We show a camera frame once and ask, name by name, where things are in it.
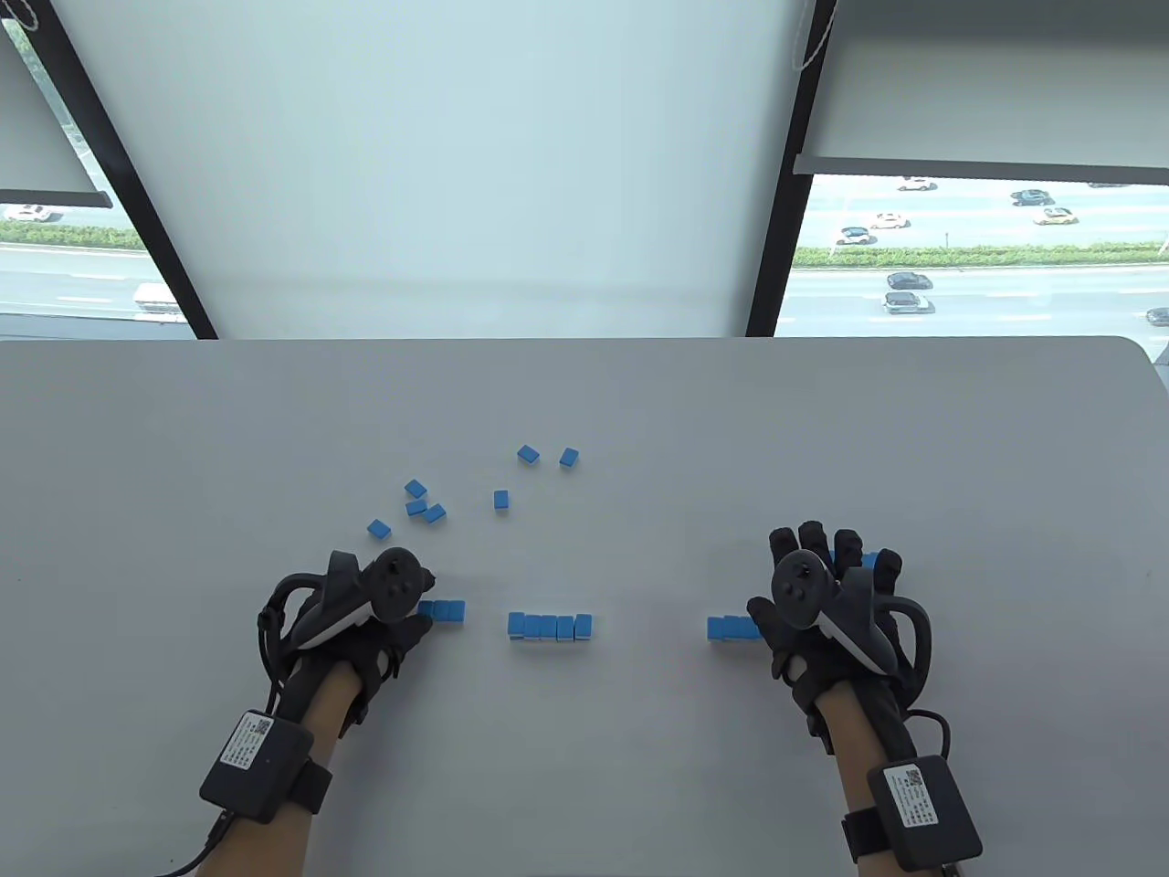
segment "roller blind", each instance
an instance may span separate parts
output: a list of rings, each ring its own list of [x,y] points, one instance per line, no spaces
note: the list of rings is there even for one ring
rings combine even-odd
[[[0,203],[110,206],[7,32],[0,33]]]
[[[1169,5],[839,0],[801,173],[1169,182]]]
[[[742,333],[794,0],[54,7],[222,337]]]

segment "gloved hand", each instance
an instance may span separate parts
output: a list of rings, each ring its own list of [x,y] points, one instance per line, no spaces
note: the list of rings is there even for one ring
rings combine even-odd
[[[386,567],[396,561],[392,571]],[[334,664],[348,662],[361,679],[361,693],[353,702],[341,734],[351,725],[365,720],[369,702],[381,689],[381,684],[390,677],[396,678],[402,661],[434,624],[428,615],[407,615],[417,606],[422,594],[434,587],[435,579],[430,571],[417,562],[417,559],[404,548],[383,552],[373,564],[361,572],[362,576],[389,576],[393,579],[393,606],[401,610],[402,617],[392,621],[379,621],[371,617],[358,627],[343,630],[331,640],[307,650],[297,650],[284,657],[284,672],[288,682],[281,697],[277,716],[299,721],[307,710],[312,695]],[[317,591],[297,613],[299,621],[320,601],[321,592]]]
[[[844,576],[849,567],[860,566],[864,555],[857,532],[839,530],[835,539],[833,560],[829,553],[824,526],[817,520],[809,520],[800,526],[798,540],[790,527],[775,530],[772,532],[770,544],[773,562],[779,564],[790,552],[804,547],[824,561],[824,566],[833,573],[837,581]],[[901,557],[888,548],[883,550],[877,555],[873,567],[874,591],[878,594],[892,595],[900,573]],[[904,748],[904,744],[908,740],[907,733],[905,739],[900,739],[900,731],[904,731],[904,714],[920,693],[920,684],[915,678],[912,662],[901,648],[897,622],[888,612],[878,610],[874,621],[897,651],[898,671],[892,676],[879,676],[865,668],[843,645],[828,638],[815,627],[797,630],[787,624],[780,617],[775,603],[766,598],[752,598],[747,602],[747,612],[772,648],[773,678],[782,678],[791,688],[793,698],[808,716],[809,732],[814,737],[822,738],[830,753],[828,727],[816,709],[816,699],[841,682],[852,682],[858,696],[862,689],[867,692],[867,698],[862,698],[862,705],[866,706],[864,700],[869,700],[865,711],[873,720],[878,736],[898,738],[892,744],[883,739],[886,748]],[[897,724],[901,725],[900,731],[892,727]],[[908,746],[912,747],[912,741],[908,741]]]

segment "green hedge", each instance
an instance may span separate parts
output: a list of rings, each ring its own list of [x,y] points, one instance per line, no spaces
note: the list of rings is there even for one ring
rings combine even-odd
[[[143,239],[132,228],[102,226],[61,226],[55,222],[0,220],[0,243],[40,243],[54,247],[101,247],[116,250],[145,250]]]
[[[795,268],[995,268],[999,265],[1107,265],[1164,262],[1160,243],[1093,243],[1087,247],[838,247],[796,248]]]

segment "window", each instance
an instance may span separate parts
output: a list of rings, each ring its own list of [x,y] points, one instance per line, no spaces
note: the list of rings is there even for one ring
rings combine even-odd
[[[1169,384],[1169,187],[905,184],[816,177],[776,334],[1113,334]],[[838,246],[850,223],[866,243]],[[924,276],[928,310],[883,306],[902,271]]]
[[[23,29],[4,29],[113,207],[0,205],[0,339],[194,338]]]

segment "yellow car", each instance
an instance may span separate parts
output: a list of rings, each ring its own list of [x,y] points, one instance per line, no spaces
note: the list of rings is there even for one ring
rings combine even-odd
[[[1079,219],[1066,207],[1044,207],[1043,213],[1035,217],[1037,226],[1071,226],[1074,222]]]

